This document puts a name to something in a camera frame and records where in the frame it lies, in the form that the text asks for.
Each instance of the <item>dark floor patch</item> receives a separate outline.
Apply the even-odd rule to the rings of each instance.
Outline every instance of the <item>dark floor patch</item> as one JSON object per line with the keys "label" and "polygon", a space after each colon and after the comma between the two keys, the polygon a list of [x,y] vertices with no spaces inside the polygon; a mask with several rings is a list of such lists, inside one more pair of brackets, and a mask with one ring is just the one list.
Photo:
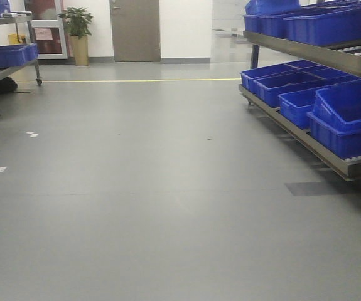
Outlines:
{"label": "dark floor patch", "polygon": [[286,183],[285,185],[293,196],[334,196],[358,193],[357,189],[347,182]]}

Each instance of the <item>gray floor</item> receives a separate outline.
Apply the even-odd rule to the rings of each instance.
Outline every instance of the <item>gray floor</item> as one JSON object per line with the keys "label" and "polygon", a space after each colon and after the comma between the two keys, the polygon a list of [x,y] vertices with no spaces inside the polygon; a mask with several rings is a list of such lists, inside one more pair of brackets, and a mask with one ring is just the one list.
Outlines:
{"label": "gray floor", "polygon": [[[214,57],[41,71],[148,80],[247,68]],[[361,300],[361,194],[247,109],[238,84],[21,83],[31,93],[0,97],[0,301]]]}

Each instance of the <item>white floor marker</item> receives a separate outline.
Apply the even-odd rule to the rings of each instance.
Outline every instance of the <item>white floor marker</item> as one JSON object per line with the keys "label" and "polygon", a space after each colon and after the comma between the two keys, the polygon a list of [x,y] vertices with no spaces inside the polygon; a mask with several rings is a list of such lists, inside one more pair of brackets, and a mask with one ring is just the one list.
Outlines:
{"label": "white floor marker", "polygon": [[0,172],[5,172],[6,169],[7,167],[0,167]]}

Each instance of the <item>shelf leg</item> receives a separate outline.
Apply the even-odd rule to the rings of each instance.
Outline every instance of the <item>shelf leg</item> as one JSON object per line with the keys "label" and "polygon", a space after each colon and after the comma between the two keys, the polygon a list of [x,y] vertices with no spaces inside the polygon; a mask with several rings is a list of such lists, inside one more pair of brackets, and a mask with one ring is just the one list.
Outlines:
{"label": "shelf leg", "polygon": [[[30,32],[30,41],[31,41],[31,43],[36,43],[31,21],[28,21],[27,25],[28,25],[28,31]],[[38,60],[36,61],[34,66],[35,66],[35,72],[36,72],[36,82],[38,83],[38,86],[40,86],[40,85],[42,85],[42,78],[41,78],[41,72],[40,72],[40,64],[38,63]]]}
{"label": "shelf leg", "polygon": [[251,65],[250,69],[256,69],[258,67],[258,56],[260,53],[260,46],[253,44],[253,48],[251,51]]}

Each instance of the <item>floor marking tape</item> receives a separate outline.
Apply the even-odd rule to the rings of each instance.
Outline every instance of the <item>floor marking tape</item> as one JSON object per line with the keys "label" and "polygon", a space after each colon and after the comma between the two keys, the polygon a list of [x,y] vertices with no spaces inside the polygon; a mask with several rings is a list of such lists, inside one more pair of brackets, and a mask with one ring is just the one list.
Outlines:
{"label": "floor marking tape", "polygon": [[[167,80],[44,80],[43,83],[154,83],[154,82],[216,82],[240,80],[240,78],[179,78]],[[18,83],[35,83],[23,81]]]}

